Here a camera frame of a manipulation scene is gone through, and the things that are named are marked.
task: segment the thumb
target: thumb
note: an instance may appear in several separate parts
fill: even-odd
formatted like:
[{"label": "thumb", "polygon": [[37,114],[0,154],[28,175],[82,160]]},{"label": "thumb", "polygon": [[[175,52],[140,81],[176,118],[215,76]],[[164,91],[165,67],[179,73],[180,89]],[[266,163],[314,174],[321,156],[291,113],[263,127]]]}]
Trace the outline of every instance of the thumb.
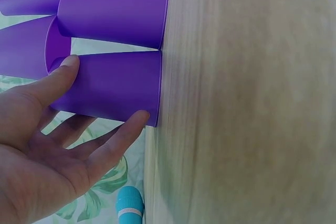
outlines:
[{"label": "thumb", "polygon": [[34,83],[21,86],[20,92],[35,98],[42,109],[52,104],[72,86],[79,70],[79,57],[71,55],[49,76]]}]

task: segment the stacked cups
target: stacked cups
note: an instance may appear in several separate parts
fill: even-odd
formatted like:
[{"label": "stacked cups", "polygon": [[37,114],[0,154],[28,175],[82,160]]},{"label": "stacked cups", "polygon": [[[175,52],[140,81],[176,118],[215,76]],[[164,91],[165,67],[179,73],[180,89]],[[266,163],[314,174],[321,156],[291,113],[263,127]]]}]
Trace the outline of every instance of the stacked cups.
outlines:
[{"label": "stacked cups", "polygon": [[[4,15],[52,15],[0,30],[0,74],[48,75],[70,55],[71,37],[160,49],[167,1],[0,0]],[[157,125],[160,51],[83,55],[80,61],[74,85],[55,109],[118,121],[147,110],[148,125]]]}]

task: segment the fingernail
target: fingernail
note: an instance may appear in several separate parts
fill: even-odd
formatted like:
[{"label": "fingernail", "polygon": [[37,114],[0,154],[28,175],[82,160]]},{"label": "fingernail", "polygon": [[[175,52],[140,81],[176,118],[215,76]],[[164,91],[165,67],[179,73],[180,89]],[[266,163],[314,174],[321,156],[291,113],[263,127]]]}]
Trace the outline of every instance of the fingernail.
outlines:
[{"label": "fingernail", "polygon": [[62,66],[71,67],[74,64],[76,64],[77,61],[78,61],[78,55],[70,55],[62,61],[60,67],[62,67]]}]

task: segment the light wood table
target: light wood table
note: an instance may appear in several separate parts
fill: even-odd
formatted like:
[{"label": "light wood table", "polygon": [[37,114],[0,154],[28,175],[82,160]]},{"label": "light wood table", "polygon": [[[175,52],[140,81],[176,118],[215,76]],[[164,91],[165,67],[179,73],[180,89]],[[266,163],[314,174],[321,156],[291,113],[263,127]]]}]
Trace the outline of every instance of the light wood table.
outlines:
[{"label": "light wood table", "polygon": [[336,223],[336,0],[170,0],[147,224]]}]

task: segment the teal object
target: teal object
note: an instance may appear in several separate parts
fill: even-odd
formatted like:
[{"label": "teal object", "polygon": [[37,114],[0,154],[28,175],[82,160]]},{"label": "teal object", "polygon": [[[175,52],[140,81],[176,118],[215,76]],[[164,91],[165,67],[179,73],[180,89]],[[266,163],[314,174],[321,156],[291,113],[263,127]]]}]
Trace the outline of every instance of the teal object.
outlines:
[{"label": "teal object", "polygon": [[119,224],[142,224],[144,204],[135,187],[125,186],[119,191],[116,209]]}]

